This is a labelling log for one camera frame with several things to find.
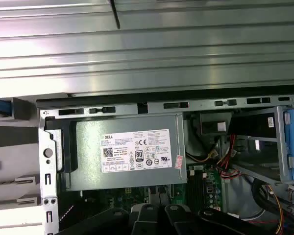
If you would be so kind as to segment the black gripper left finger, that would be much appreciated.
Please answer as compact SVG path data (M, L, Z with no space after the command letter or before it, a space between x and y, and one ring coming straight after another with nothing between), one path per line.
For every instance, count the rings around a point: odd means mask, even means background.
M155 235L158 232L159 207L137 204L131 213L121 208L107 209L72 225L59 235Z

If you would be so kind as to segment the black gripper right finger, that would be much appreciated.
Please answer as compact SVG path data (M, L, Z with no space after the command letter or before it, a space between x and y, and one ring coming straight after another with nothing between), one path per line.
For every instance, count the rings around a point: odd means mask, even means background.
M207 208L194 214L188 207L173 204L165 207L176 235L274 235L265 229L221 211Z

